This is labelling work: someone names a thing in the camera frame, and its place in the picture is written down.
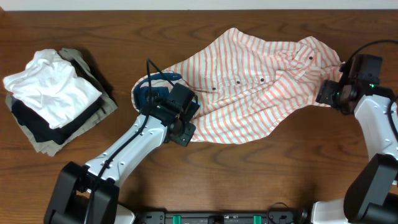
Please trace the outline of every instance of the wooden table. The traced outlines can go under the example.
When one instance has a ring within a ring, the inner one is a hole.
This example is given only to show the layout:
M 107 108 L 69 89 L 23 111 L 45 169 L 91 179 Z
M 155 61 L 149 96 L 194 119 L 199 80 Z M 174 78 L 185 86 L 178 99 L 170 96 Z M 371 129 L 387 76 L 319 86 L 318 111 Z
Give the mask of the wooden table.
M 55 157 L 36 153 L 5 104 L 0 107 L 0 223 L 42 223 L 60 169 L 84 164 L 107 149 L 135 121 L 133 84 L 145 59 L 160 68 L 205 48 L 225 30 L 264 40 L 314 36 L 340 59 L 363 44 L 398 39 L 398 11 L 101 11 L 0 12 L 0 75 L 24 69 L 36 50 L 82 50 L 114 87 L 119 109 Z M 364 52 L 384 57 L 382 83 L 398 88 L 398 46 Z M 1 89 L 1 98 L 6 91 Z M 344 197 L 367 164 L 354 116 L 308 106 L 264 139 L 243 145 L 164 144 L 123 185 L 119 201 L 137 211 L 266 210 Z

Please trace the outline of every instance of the blue cloth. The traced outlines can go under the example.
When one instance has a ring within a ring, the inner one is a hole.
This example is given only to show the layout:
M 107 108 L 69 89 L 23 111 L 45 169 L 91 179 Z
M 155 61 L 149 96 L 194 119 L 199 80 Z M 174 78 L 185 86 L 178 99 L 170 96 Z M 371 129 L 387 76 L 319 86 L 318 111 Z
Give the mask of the blue cloth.
M 181 75 L 178 73 L 164 73 L 164 75 L 170 80 L 170 81 L 177 81 L 181 79 Z M 151 75 L 150 79 L 152 81 L 155 80 L 165 80 L 163 75 L 161 74 L 155 74 Z M 147 96 L 148 96 L 148 86 L 141 87 L 142 84 L 147 83 L 148 78 L 144 79 L 141 81 L 135 89 L 132 91 L 134 94 L 134 102 L 136 104 L 137 109 L 141 109 L 146 106 L 147 104 Z M 169 96 L 169 89 L 167 87 L 152 87 L 152 96 L 158 96 L 159 98 L 167 98 Z

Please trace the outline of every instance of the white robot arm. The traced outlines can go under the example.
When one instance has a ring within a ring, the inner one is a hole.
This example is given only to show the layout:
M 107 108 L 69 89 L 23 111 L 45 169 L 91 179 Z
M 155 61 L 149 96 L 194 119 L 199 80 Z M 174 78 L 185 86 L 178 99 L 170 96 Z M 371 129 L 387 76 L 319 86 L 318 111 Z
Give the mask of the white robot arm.
M 369 164 L 346 193 L 345 198 L 317 202 L 311 212 L 312 224 L 398 223 L 397 196 L 389 194 L 398 171 L 398 125 L 396 98 L 379 87 L 381 58 L 357 55 L 352 67 L 342 69 L 340 83 L 327 80 L 318 94 L 344 114 L 354 114 L 363 130 Z
M 83 167 L 70 162 L 62 169 L 44 223 L 133 223 L 134 214 L 118 205 L 119 188 L 163 142 L 187 146 L 196 129 L 190 120 L 199 109 L 194 92 L 179 83 L 166 98 L 153 98 L 150 91 L 148 95 L 151 103 L 147 100 L 136 122 L 109 149 Z M 91 192 L 88 205 L 77 191 Z

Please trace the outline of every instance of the white wall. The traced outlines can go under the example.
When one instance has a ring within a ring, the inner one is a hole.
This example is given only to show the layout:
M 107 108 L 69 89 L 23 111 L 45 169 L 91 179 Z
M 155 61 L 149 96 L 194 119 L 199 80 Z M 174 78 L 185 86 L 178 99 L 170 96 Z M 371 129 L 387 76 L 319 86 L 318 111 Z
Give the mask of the white wall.
M 0 0 L 5 11 L 398 9 L 398 0 Z

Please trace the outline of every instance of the striped shirt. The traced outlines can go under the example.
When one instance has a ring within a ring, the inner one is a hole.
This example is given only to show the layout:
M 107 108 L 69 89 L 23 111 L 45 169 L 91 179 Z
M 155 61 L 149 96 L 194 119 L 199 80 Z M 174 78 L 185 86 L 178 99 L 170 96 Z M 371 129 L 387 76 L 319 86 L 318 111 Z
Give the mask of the striped shirt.
M 326 106 L 315 98 L 325 79 L 340 79 L 340 64 L 336 52 L 314 37 L 267 42 L 232 28 L 164 72 L 181 74 L 174 83 L 198 95 L 201 107 L 192 119 L 197 130 L 191 141 L 242 144 L 268 136 L 299 108 Z M 152 86 L 172 89 L 165 80 Z M 133 94 L 132 102 L 137 109 Z

